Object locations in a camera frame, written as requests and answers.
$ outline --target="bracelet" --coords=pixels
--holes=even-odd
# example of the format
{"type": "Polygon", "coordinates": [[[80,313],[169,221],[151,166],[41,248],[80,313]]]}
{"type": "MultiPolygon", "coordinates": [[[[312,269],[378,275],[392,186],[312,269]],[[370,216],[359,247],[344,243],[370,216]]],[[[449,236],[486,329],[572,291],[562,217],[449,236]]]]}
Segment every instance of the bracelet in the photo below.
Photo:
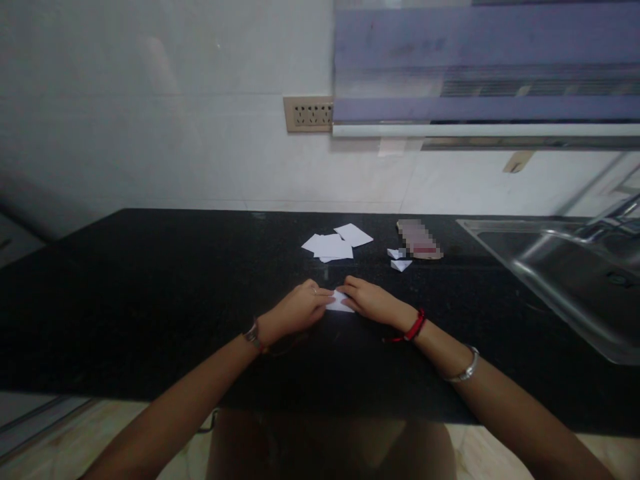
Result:
{"type": "Polygon", "coordinates": [[[255,317],[253,318],[253,326],[251,327],[251,330],[244,333],[243,336],[246,341],[252,343],[258,349],[258,352],[266,353],[269,349],[268,347],[265,347],[258,338],[258,321],[255,317]]]}
{"type": "Polygon", "coordinates": [[[427,322],[427,319],[425,318],[425,311],[420,309],[418,311],[418,318],[416,318],[415,323],[413,324],[413,326],[408,332],[406,332],[402,337],[382,339],[382,342],[387,343],[387,342],[397,342],[402,340],[411,341],[418,336],[418,334],[420,333],[420,330],[422,330],[422,327],[425,326],[426,322],[427,322]]]}
{"type": "Polygon", "coordinates": [[[444,381],[448,381],[449,383],[460,383],[464,380],[469,380],[471,378],[471,376],[473,375],[473,372],[475,372],[475,369],[478,366],[478,359],[480,358],[480,353],[478,352],[478,349],[475,347],[472,347],[470,345],[467,345],[467,347],[473,352],[473,361],[471,362],[470,366],[468,366],[467,369],[464,370],[464,372],[462,372],[460,375],[449,378],[449,379],[443,379],[444,381]]]}

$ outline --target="power socket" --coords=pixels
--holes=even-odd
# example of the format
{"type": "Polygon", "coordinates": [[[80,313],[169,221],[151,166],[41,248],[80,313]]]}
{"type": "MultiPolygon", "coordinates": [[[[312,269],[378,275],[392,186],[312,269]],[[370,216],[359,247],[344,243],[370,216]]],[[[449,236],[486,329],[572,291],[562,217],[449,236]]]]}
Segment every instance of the power socket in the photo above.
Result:
{"type": "Polygon", "coordinates": [[[333,127],[333,97],[284,97],[287,131],[330,132],[333,127]]]}

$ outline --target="wristwatch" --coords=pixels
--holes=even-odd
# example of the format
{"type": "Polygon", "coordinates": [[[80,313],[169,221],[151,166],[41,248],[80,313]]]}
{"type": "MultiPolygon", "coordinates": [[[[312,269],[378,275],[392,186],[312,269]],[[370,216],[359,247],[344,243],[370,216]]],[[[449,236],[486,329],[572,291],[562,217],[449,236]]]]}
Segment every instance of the wristwatch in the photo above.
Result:
{"type": "Polygon", "coordinates": [[[253,319],[253,326],[251,330],[244,334],[245,340],[252,343],[254,347],[258,349],[258,352],[264,353],[267,351],[267,348],[260,342],[258,338],[258,322],[256,319],[253,319]]]}

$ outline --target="sink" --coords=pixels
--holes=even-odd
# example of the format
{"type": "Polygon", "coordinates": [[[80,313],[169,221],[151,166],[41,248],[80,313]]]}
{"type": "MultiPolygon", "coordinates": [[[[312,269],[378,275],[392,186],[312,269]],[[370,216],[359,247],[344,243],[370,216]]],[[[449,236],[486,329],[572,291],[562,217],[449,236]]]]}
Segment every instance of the sink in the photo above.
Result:
{"type": "Polygon", "coordinates": [[[575,238],[580,223],[457,222],[608,360],[640,365],[640,273],[630,256],[575,238]]]}

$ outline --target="floor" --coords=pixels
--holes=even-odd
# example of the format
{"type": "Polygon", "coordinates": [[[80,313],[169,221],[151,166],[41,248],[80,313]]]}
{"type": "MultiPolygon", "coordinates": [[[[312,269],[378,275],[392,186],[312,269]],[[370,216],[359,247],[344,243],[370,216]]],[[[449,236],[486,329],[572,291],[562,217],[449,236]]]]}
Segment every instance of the floor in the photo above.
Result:
{"type": "MultiPolygon", "coordinates": [[[[75,480],[145,403],[100,401],[0,465],[6,480],[75,480]]],[[[459,480],[530,479],[524,465],[484,427],[447,425],[459,480]]],[[[211,434],[196,435],[168,464],[162,480],[205,478],[211,434]]],[[[640,439],[579,435],[618,480],[640,478],[640,439]]]]}

